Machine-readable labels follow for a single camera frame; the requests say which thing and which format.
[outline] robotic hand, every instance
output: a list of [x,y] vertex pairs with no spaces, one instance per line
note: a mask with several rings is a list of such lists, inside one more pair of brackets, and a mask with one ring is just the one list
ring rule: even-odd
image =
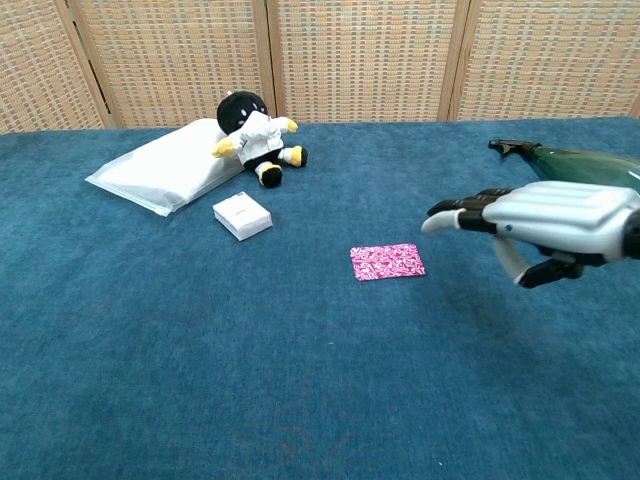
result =
[[[630,188],[541,181],[445,200],[427,215],[424,233],[457,228],[491,234],[500,263],[525,288],[580,278],[585,266],[640,259],[640,195]],[[529,265],[512,240],[534,245],[549,259]]]

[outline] woven screen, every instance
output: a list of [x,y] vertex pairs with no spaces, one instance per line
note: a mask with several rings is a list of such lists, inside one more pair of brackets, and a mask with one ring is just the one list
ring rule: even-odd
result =
[[0,132],[104,127],[51,0],[0,2]]
[[[121,126],[175,127],[214,117],[229,90],[264,96],[270,89],[273,98],[258,54],[260,46],[268,55],[268,36],[258,45],[251,0],[71,4]],[[266,29],[265,15],[257,20]]]
[[436,118],[455,0],[269,7],[280,113],[306,122]]
[[627,115],[639,35],[638,0],[482,1],[457,118]]

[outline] plastic bag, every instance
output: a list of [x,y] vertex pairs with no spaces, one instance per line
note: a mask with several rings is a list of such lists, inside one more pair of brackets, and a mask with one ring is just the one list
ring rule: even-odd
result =
[[211,154],[224,136],[215,119],[195,120],[106,163],[85,180],[166,217],[243,171],[236,156]]

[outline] stuffed toy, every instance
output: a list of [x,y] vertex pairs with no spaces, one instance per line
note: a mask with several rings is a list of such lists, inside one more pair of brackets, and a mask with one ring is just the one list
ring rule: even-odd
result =
[[213,155],[237,155],[245,170],[254,171],[260,184],[274,188],[282,182],[282,162],[304,167],[304,147],[284,147],[283,133],[295,133],[296,122],[287,117],[271,118],[260,96],[252,92],[229,92],[217,109],[217,120],[227,135],[213,149]]

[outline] pink card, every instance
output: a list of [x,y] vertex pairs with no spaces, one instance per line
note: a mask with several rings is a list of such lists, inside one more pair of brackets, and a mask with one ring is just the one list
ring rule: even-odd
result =
[[360,281],[426,274],[418,247],[413,243],[354,247],[351,249],[351,262]]

